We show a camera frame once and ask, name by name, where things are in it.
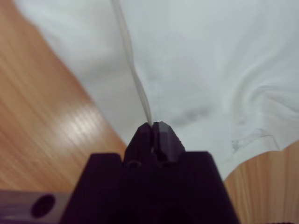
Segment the round hole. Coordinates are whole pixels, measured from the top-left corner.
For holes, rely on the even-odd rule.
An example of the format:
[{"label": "round hole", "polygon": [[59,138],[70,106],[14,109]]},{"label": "round hole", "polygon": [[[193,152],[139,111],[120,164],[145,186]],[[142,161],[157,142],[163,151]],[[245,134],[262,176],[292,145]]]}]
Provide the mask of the round hole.
[{"label": "round hole", "polygon": [[139,224],[138,216],[129,210],[115,212],[109,219],[108,224]]},{"label": "round hole", "polygon": [[128,167],[132,169],[136,169],[140,167],[142,164],[139,161],[130,161],[128,162]]},{"label": "round hole", "polygon": [[160,217],[159,224],[192,224],[188,214],[180,208],[166,210]]},{"label": "round hole", "polygon": [[55,197],[53,195],[44,195],[40,197],[31,208],[31,215],[34,218],[41,218],[47,215],[55,205]]}]

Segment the wood grain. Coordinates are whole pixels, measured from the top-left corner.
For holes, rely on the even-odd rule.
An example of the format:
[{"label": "wood grain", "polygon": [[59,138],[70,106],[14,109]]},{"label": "wood grain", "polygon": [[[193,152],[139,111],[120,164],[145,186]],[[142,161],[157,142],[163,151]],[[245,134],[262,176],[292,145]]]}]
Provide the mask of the wood grain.
[{"label": "wood grain", "polygon": [[[125,146],[9,0],[0,1],[0,189],[71,191],[93,152]],[[225,181],[243,224],[299,223],[299,143]]]},{"label": "wood grain", "polygon": [[242,223],[299,223],[299,142],[241,164],[225,185]]},{"label": "wood grain", "polygon": [[124,150],[36,29],[0,1],[0,188],[71,191],[90,153]]}]

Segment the black screw hole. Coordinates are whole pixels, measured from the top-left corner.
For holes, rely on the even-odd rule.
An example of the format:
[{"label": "black screw hole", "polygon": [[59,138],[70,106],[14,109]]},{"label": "black screw hole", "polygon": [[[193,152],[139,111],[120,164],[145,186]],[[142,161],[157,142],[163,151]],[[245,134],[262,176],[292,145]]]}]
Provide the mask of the black screw hole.
[{"label": "black screw hole", "polygon": [[163,163],[164,168],[170,168],[170,167],[174,167],[174,166],[176,166],[175,162],[165,162],[165,163]]},{"label": "black screw hole", "polygon": [[192,224],[188,214],[180,208],[166,210],[160,217],[159,224]]},{"label": "black screw hole", "polygon": [[31,215],[34,218],[41,218],[47,215],[55,205],[53,195],[44,195],[40,197],[31,207]]},{"label": "black screw hole", "polygon": [[108,224],[139,224],[139,219],[132,211],[120,210],[110,217]]},{"label": "black screw hole", "polygon": [[130,161],[128,162],[128,167],[132,169],[136,169],[140,167],[142,164],[139,161]]}]

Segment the black plastic object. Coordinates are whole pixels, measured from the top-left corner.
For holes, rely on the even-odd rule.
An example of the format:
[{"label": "black plastic object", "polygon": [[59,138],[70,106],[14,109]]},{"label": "black plastic object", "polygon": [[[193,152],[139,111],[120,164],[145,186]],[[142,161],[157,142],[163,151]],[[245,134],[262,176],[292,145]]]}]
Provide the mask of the black plastic object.
[{"label": "black plastic object", "polygon": [[124,161],[93,154],[60,224],[238,224],[208,152],[185,152],[170,126],[140,126]]}]

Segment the wooden floor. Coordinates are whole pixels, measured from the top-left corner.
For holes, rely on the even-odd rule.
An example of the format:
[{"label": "wooden floor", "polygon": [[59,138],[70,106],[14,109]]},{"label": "wooden floor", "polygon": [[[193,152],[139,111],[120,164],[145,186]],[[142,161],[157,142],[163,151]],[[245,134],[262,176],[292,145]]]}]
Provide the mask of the wooden floor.
[{"label": "wooden floor", "polygon": [[[0,189],[72,191],[93,152],[124,144],[10,0],[0,1]],[[225,181],[244,224],[299,223],[299,143]]]}]

